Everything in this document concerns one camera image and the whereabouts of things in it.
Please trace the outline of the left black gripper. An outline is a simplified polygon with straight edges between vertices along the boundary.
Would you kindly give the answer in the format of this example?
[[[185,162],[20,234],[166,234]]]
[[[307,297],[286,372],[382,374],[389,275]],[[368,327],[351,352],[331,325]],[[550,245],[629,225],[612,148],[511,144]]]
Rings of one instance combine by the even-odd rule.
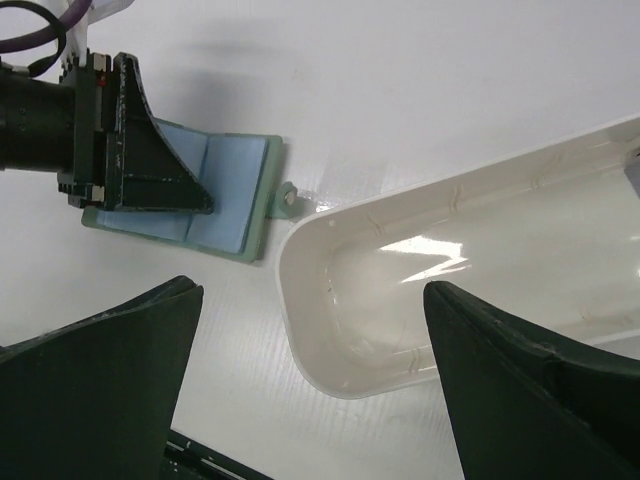
[[[54,173],[78,208],[212,212],[152,115],[138,59],[86,60],[65,60],[57,84],[1,69],[1,169]]]

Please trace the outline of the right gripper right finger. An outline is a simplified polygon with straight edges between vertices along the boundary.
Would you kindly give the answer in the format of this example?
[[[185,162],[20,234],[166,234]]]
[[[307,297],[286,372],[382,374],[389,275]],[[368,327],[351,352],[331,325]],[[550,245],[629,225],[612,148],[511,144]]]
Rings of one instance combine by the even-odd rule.
[[[635,479],[639,363],[447,281],[423,306],[468,479]]]

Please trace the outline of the green leather card holder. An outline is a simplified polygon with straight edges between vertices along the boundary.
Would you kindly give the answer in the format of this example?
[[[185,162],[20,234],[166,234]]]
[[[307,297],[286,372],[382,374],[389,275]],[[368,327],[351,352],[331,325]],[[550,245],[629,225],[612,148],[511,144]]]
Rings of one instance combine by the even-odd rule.
[[[210,214],[86,209],[85,227],[141,237],[242,263],[259,259],[269,219],[301,213],[298,189],[282,182],[283,138],[207,133],[160,120],[160,130],[214,200]]]

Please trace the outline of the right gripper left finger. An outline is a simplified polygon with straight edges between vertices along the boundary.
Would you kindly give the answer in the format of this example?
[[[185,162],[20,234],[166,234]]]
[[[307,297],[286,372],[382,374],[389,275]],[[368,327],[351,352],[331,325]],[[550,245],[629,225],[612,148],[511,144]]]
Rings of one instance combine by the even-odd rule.
[[[178,276],[2,348],[2,478],[158,478],[203,297]]]

